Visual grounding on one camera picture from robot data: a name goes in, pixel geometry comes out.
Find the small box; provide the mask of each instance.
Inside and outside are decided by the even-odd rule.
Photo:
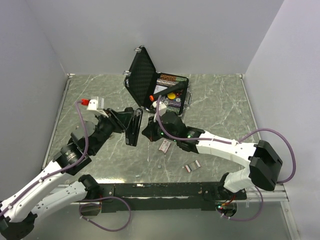
[[[178,76],[163,72],[157,72],[151,61],[151,58],[142,45],[135,49],[136,55],[133,59],[129,71],[124,71],[126,75],[124,86],[129,91],[136,103],[149,113],[155,113],[152,107],[150,95],[155,94],[165,88],[173,86],[181,81],[186,81],[188,84],[184,89],[175,92],[175,98],[172,95],[169,97],[162,96],[162,101],[167,105],[167,111],[175,112],[181,116],[184,111],[185,104],[191,103],[191,93],[188,89],[189,79],[184,76]]]

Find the yellow round object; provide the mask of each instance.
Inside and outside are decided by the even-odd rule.
[[[168,99],[173,100],[176,98],[176,95],[172,92],[167,95]]]

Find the marble surface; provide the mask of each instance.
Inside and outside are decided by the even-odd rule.
[[[187,126],[212,134],[239,139],[255,129],[254,120],[238,75],[181,74],[189,77],[192,103],[182,116]],[[74,102],[100,96],[107,108],[123,111],[138,105],[123,85],[123,75],[76,75],[70,81],[48,161],[65,145],[70,133],[80,125]],[[94,115],[81,108],[86,121],[96,123]],[[140,131],[151,114],[144,112]],[[255,134],[247,142],[258,142]],[[67,183],[91,174],[99,183],[163,183],[219,181],[226,172],[242,169],[237,163],[212,155],[185,152],[171,144],[168,152],[159,151],[162,140],[149,142],[139,135],[137,147],[127,146],[125,135],[114,133],[92,162]],[[198,160],[201,168],[188,173],[184,165]]]

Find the marble table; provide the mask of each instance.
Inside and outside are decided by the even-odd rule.
[[[250,111],[242,80],[236,74],[181,74],[190,79],[192,103],[182,116],[187,126],[204,129],[228,139],[239,139],[254,130],[255,122]],[[81,98],[100,96],[105,105],[115,111],[125,107],[138,107],[123,85],[123,75],[75,75],[70,80],[63,107],[58,119],[47,163],[65,145],[70,133],[80,126],[74,102]],[[97,122],[94,115],[81,107],[86,121]],[[148,122],[150,113],[144,112],[140,131]],[[247,142],[258,142],[254,136]],[[165,183],[215,182],[226,172],[242,169],[237,163],[212,155],[185,152],[171,144],[167,153],[159,151],[162,140],[149,142],[139,135],[137,147],[125,143],[125,135],[113,133],[92,162],[67,183],[83,174],[91,174],[99,183]],[[198,160],[201,168],[188,173],[183,166]]]

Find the wall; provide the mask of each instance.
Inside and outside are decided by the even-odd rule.
[[[0,7],[0,200],[41,170],[66,75],[25,0]]]
[[[245,76],[259,127],[285,135],[295,151],[297,171],[285,184],[303,240],[319,239],[320,2],[285,0]],[[291,171],[285,145],[270,134],[284,160],[281,179]]]
[[[244,73],[283,0],[27,0],[67,73]]]

